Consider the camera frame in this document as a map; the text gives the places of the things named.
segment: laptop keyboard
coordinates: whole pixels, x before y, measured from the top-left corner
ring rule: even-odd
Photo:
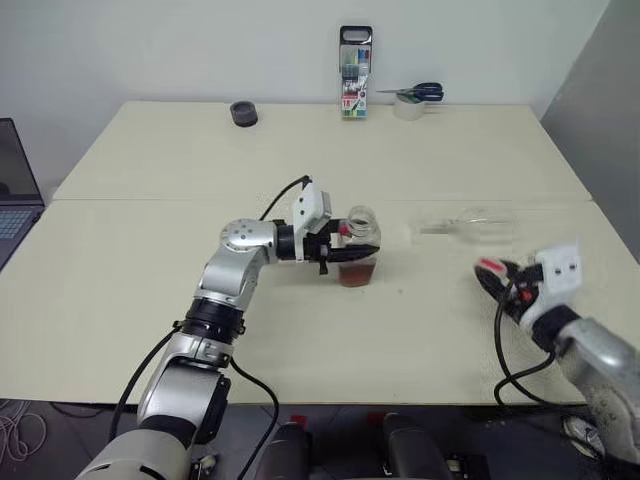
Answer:
[[[31,215],[31,210],[0,210],[0,240],[11,240]]]

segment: laptop screen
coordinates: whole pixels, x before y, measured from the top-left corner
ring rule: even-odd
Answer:
[[[10,118],[0,118],[0,202],[40,200],[38,185]]]

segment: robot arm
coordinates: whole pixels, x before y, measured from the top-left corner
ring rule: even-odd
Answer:
[[[566,304],[582,284],[575,245],[542,250],[534,264],[483,258],[478,280],[543,350],[554,352],[566,378],[585,397],[615,478],[640,475],[640,353],[593,319]]]
[[[294,205],[293,225],[241,219],[220,234],[193,302],[172,335],[138,407],[138,429],[111,441],[80,473],[82,480],[187,478],[190,447],[215,437],[227,406],[233,341],[244,333],[243,314],[263,266],[279,260],[356,260],[378,250],[369,245],[332,248],[329,196],[305,186]]]

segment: white table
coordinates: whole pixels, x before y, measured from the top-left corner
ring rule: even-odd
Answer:
[[[57,199],[244,202],[252,212],[313,175],[336,202],[582,201],[591,197],[527,106],[433,107],[405,122],[371,106],[258,105],[251,128],[220,103],[126,103]]]
[[[640,344],[640,272],[593,203],[367,203],[384,242],[371,285],[343,288],[335,270],[320,277],[317,265],[263,269],[236,355],[282,402],[492,403],[495,303],[473,263],[482,254],[524,260],[576,236],[585,270],[576,310]],[[416,215],[452,217],[478,205],[513,210],[510,244],[449,235],[416,242],[409,233]],[[349,205],[334,207],[341,215]],[[183,318],[221,227],[254,214],[250,202],[55,201],[0,275],[0,397],[117,401],[141,358]],[[541,360],[515,326],[504,330],[514,369]],[[267,400],[228,373],[232,402]],[[526,383],[550,399],[580,399],[556,370]]]

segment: glass jar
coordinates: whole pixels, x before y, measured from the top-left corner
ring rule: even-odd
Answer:
[[[342,247],[363,244],[380,246],[381,233],[376,216],[373,210],[363,205],[351,209],[348,217],[340,224],[339,234]],[[340,283],[345,287],[367,285],[376,261],[376,255],[371,255],[360,260],[340,263]]]

